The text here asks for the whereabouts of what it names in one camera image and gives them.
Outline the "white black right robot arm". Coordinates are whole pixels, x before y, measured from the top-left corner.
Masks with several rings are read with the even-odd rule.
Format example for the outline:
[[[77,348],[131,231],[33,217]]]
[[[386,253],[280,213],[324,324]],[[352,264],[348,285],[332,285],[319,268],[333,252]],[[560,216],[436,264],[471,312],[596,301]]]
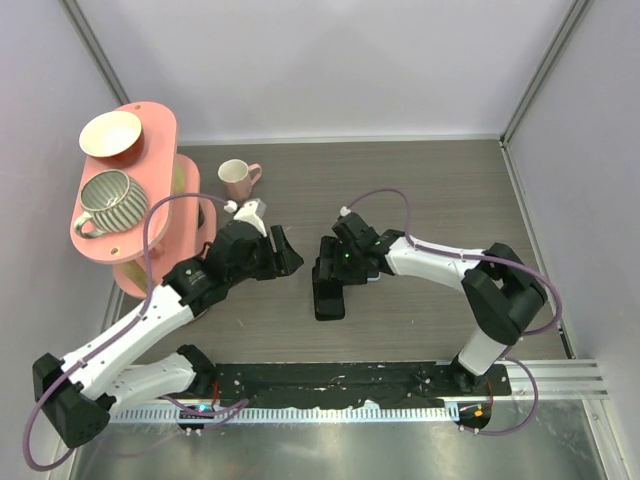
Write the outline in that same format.
[[[312,268],[316,319],[343,319],[344,288],[381,275],[419,278],[462,292],[476,321],[450,364],[453,386],[462,394],[475,394],[486,385],[488,370],[547,302],[535,271],[505,244],[465,250],[421,243],[399,230],[379,234],[354,212],[341,216],[332,230],[322,238]]]

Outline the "black phone case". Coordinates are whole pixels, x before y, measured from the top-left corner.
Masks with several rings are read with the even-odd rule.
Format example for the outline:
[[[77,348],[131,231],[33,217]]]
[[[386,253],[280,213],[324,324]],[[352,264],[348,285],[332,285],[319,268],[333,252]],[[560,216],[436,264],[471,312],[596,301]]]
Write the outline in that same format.
[[[314,314],[318,321],[342,320],[345,317],[343,283],[338,280],[314,280]]]

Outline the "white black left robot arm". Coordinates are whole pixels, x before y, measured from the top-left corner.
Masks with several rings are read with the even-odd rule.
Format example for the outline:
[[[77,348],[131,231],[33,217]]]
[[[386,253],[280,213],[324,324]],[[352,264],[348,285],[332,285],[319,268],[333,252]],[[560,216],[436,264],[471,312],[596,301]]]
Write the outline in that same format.
[[[205,397],[213,365],[195,346],[133,368],[132,362],[169,333],[226,299],[252,279],[294,274],[304,261],[281,226],[260,231],[232,220],[206,252],[177,263],[135,311],[83,347],[57,358],[42,355],[32,366],[36,409],[70,449],[93,440],[112,416],[149,399],[185,392]]]

